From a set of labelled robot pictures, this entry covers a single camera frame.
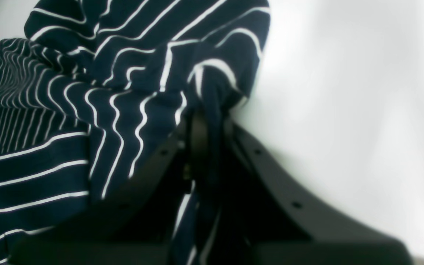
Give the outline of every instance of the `white background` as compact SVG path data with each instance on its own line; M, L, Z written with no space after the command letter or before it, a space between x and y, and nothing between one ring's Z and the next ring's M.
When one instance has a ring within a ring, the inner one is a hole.
M1 0L0 39L37 0ZM299 182L424 258L424 0L269 0L257 88L234 113Z

